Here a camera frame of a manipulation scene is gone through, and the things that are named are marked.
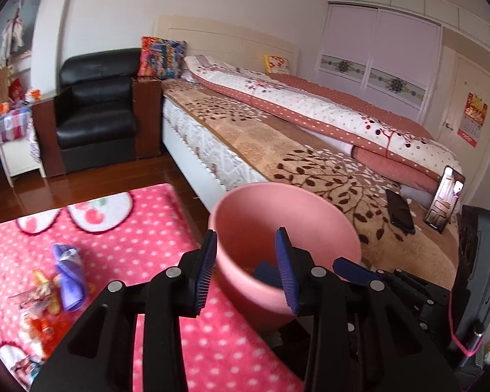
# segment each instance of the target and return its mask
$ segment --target metal screw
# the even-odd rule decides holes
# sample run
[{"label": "metal screw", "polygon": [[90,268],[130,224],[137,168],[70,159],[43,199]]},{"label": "metal screw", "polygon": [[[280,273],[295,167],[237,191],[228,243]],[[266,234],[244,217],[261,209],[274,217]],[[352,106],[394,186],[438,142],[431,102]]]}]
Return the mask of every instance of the metal screw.
[{"label": "metal screw", "polygon": [[370,282],[370,288],[376,292],[381,292],[384,289],[384,283],[379,280],[372,280]]},{"label": "metal screw", "polygon": [[325,277],[327,275],[327,270],[323,267],[314,267],[310,270],[310,273],[314,277]]},{"label": "metal screw", "polygon": [[180,274],[181,274],[181,269],[179,269],[178,267],[171,267],[167,269],[167,271],[165,272],[165,275],[167,277],[170,277],[171,279],[178,277]]},{"label": "metal screw", "polygon": [[110,282],[107,285],[107,290],[109,292],[119,292],[122,289],[122,287],[123,287],[123,283],[116,280],[116,281]]}]

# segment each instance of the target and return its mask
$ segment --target phone screen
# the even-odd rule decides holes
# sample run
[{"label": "phone screen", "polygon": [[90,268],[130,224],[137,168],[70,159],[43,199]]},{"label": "phone screen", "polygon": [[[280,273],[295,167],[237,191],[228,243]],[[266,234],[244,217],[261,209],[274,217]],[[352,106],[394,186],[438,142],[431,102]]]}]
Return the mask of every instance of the phone screen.
[{"label": "phone screen", "polygon": [[444,230],[452,216],[464,185],[464,176],[449,166],[445,167],[434,200],[425,216],[427,225],[430,225],[440,233]]}]

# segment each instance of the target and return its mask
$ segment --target red bag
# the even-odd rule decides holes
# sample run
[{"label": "red bag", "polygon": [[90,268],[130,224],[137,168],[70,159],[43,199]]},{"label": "red bag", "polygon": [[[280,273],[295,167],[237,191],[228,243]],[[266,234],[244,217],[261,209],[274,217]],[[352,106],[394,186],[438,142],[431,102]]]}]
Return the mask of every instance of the red bag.
[{"label": "red bag", "polygon": [[22,88],[20,79],[15,79],[9,86],[9,97],[16,103],[17,101],[23,100],[25,96],[25,91]]}]

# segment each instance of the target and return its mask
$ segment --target smartphone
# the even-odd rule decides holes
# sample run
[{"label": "smartphone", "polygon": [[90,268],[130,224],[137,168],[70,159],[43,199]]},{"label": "smartphone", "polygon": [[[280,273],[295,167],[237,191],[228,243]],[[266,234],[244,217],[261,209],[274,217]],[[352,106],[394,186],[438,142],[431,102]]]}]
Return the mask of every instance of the smartphone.
[{"label": "smartphone", "polygon": [[452,167],[446,166],[434,200],[426,212],[425,224],[442,233],[452,216],[464,185],[464,176]]},{"label": "smartphone", "polygon": [[415,234],[414,221],[410,214],[410,208],[403,196],[386,189],[388,214],[390,222],[407,234]]}]

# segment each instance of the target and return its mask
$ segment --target wooden floor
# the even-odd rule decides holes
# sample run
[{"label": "wooden floor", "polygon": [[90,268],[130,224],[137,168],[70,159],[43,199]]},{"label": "wooden floor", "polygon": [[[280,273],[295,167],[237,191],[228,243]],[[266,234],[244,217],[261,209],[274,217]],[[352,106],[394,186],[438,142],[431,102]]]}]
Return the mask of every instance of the wooden floor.
[{"label": "wooden floor", "polygon": [[0,170],[0,222],[163,183],[176,190],[199,240],[207,230],[208,211],[168,154],[47,179],[31,171],[15,177],[14,188]]}]

